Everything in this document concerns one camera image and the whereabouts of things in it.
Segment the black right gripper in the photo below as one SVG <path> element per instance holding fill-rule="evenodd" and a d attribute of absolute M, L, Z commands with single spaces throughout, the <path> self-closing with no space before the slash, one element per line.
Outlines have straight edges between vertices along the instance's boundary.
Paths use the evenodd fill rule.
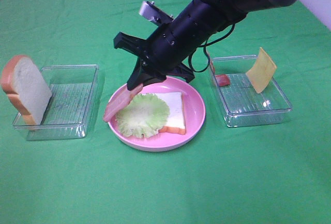
<path fill-rule="evenodd" d="M 123 49 L 137 56 L 134 70 L 127 81 L 127 90 L 162 83 L 167 76 L 177 76 L 190 82 L 192 69 L 183 60 L 195 51 L 186 39 L 175 37 L 170 25 L 157 28 L 147 39 L 119 32 L 113 40 L 116 49 Z"/>

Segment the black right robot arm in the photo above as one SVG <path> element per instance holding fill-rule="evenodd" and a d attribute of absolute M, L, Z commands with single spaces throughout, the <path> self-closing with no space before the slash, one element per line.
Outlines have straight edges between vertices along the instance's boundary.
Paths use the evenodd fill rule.
<path fill-rule="evenodd" d="M 137 56 L 135 68 L 127 81 L 127 88 L 163 82 L 167 76 L 194 79 L 192 65 L 184 65 L 197 48 L 209 45 L 211 35 L 235 24 L 249 12 L 286 7 L 297 0 L 192 0 L 176 17 L 172 17 L 146 1 L 140 15 L 157 25 L 147 38 L 140 39 L 124 33 L 114 38 L 114 47 Z"/>

